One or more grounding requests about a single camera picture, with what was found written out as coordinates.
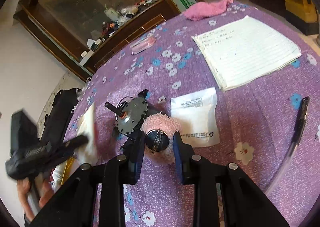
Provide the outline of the person's left hand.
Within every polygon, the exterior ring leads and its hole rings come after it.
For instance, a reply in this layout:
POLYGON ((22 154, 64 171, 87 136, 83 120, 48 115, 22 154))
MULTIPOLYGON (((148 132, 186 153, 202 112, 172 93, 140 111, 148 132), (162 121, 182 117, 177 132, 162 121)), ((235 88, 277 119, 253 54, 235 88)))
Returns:
POLYGON ((42 182, 39 191, 28 178, 18 180, 16 186, 18 198, 24 211, 25 222, 30 223, 35 218, 33 211, 35 202, 38 202, 40 209, 43 208, 54 195, 54 190, 47 180, 42 182))

